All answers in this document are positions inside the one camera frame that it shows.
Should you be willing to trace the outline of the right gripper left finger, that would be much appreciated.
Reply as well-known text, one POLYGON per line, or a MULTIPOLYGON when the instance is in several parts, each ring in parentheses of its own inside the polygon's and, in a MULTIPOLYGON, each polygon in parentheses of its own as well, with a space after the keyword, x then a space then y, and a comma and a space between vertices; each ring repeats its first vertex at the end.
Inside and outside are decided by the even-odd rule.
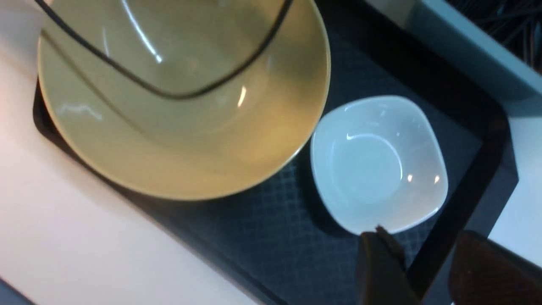
POLYGON ((404 248, 380 225, 360 235, 355 284, 359 305, 420 303, 405 274, 404 248))

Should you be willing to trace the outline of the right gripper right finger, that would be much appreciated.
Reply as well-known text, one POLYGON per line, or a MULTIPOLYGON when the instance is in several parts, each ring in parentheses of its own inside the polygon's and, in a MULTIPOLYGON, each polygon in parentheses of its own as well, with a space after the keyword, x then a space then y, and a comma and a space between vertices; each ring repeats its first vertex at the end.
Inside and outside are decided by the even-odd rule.
POLYGON ((449 274, 455 305, 540 305, 538 265, 472 231, 462 231, 449 274))

